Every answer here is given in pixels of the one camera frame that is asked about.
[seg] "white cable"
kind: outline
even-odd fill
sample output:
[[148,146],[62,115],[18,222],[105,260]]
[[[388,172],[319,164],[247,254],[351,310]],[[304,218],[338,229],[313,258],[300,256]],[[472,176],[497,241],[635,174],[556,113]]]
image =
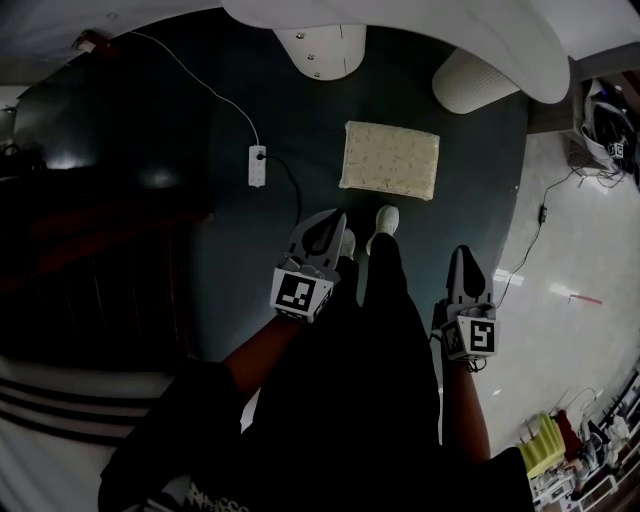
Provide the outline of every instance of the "white cable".
[[251,118],[245,114],[244,110],[242,110],[238,105],[236,105],[233,101],[228,100],[227,98],[225,98],[224,96],[220,96],[216,91],[214,91],[211,87],[209,87],[207,84],[205,84],[202,80],[200,80],[196,75],[194,75],[191,71],[189,71],[187,69],[187,66],[185,66],[182,61],[175,56],[175,54],[167,47],[167,45],[165,45],[164,43],[158,41],[155,37],[151,37],[148,36],[147,34],[143,34],[141,32],[131,32],[131,34],[135,34],[137,36],[141,36],[141,37],[146,37],[147,39],[151,39],[153,42],[158,43],[160,46],[162,46],[165,50],[167,50],[167,52],[169,52],[169,55],[171,55],[178,64],[180,64],[180,66],[182,67],[182,69],[184,69],[187,73],[189,73],[189,75],[191,75],[191,78],[193,78],[194,80],[196,80],[200,85],[206,87],[207,89],[209,89],[209,91],[211,91],[211,93],[216,96],[217,98],[220,98],[222,101],[226,101],[227,103],[229,103],[230,105],[233,105],[238,112],[240,112],[244,117],[247,118],[247,121],[249,121],[249,124],[251,125],[251,129],[253,130],[253,134],[256,136],[256,146],[260,145],[260,139],[258,138],[258,132],[256,131],[256,127],[253,126],[253,123],[251,122]]

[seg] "white furniture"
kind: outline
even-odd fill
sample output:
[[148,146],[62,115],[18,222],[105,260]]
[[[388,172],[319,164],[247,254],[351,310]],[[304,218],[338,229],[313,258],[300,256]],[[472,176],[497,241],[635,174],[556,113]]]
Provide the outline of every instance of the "white furniture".
[[353,73],[364,59],[366,25],[331,25],[274,30],[298,70],[314,80],[336,80]]
[[361,24],[434,37],[486,61],[543,103],[562,100],[569,87],[564,49],[528,0],[222,0],[222,5],[238,21],[260,28]]
[[[155,21],[220,6],[218,0],[22,0],[0,3],[0,85],[32,84],[77,55],[92,28],[117,36]],[[486,61],[531,97],[560,101],[569,85],[562,45],[528,0],[223,0],[238,21],[292,30],[376,25],[441,39]]]
[[518,90],[518,86],[482,59],[458,48],[431,81],[433,94],[454,114],[468,114]]

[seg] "electrical outlet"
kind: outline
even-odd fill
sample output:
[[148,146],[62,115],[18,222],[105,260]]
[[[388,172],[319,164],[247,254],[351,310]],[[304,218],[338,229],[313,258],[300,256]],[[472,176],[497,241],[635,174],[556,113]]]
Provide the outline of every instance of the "electrical outlet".
[[249,147],[249,185],[264,187],[267,181],[267,148],[265,146]]

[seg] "beige sponge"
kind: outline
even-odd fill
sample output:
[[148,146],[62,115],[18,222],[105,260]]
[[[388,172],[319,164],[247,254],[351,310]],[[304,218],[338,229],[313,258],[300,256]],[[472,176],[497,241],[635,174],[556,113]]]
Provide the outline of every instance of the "beige sponge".
[[342,188],[433,198],[440,137],[383,124],[347,123]]

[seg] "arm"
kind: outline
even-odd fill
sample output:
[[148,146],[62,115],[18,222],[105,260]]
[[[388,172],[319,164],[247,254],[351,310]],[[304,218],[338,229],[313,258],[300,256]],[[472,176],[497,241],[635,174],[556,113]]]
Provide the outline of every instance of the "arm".
[[473,377],[461,362],[452,362],[442,350],[444,403],[442,444],[459,461],[480,464],[491,458],[489,435]]
[[301,323],[276,316],[223,361],[231,370],[244,404],[262,386],[302,327]]

